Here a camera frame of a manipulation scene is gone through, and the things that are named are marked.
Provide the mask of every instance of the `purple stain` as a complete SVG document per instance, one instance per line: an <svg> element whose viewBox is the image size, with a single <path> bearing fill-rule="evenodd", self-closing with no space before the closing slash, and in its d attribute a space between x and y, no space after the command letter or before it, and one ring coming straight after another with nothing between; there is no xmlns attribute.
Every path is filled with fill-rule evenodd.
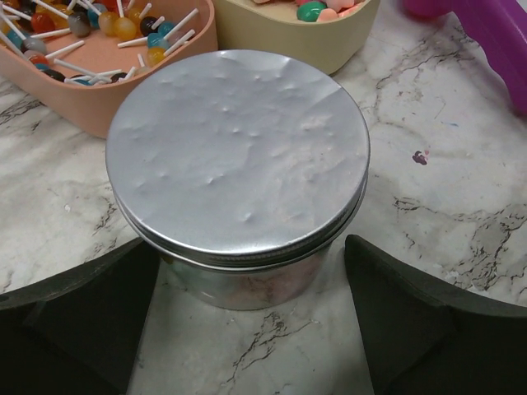
<svg viewBox="0 0 527 395"><path fill-rule="evenodd" d="M427 158L425 158L425 156L420 151L415 151L415 154L413 154L412 159L415 163L418 163L420 165L428 165Z"/></svg>

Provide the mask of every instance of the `aluminum lid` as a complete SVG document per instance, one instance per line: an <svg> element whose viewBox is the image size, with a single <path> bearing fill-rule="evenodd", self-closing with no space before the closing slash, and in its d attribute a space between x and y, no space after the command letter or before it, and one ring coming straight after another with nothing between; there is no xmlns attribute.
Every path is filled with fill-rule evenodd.
<svg viewBox="0 0 527 395"><path fill-rule="evenodd" d="M324 242L355 209L369 157L364 118L338 83L249 50L148 77L120 106L106 147L114 194L138 233L225 266Z"/></svg>

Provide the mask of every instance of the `marble surface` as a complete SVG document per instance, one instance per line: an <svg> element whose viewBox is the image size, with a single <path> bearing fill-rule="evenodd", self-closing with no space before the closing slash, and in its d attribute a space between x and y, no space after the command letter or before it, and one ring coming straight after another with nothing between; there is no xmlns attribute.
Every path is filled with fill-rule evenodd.
<svg viewBox="0 0 527 395"><path fill-rule="evenodd" d="M346 233L527 306L527 122L456 18L410 21L385 0L335 78L371 131L368 189ZM134 237L114 205L103 141L6 81L0 131L0 293ZM372 394L342 241L305 295L269 311L206 306L163 267L129 393Z"/></svg>

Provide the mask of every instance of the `purple object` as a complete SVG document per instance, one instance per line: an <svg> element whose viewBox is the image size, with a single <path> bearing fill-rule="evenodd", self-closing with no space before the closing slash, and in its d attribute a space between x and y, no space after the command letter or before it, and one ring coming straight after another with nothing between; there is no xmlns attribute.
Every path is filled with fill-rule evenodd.
<svg viewBox="0 0 527 395"><path fill-rule="evenodd" d="M527 13L516 0L403 0L403 5L426 18L453 12L482 46L514 105L527 114Z"/></svg>

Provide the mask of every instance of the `tin jar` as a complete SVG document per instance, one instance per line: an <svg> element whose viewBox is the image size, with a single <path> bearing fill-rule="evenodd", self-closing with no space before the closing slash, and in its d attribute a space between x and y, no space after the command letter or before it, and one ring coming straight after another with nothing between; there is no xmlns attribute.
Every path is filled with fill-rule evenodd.
<svg viewBox="0 0 527 395"><path fill-rule="evenodd" d="M226 309L280 304L314 280L361 205L369 159L364 118L337 82L249 50L148 77L106 147L128 223L190 293Z"/></svg>

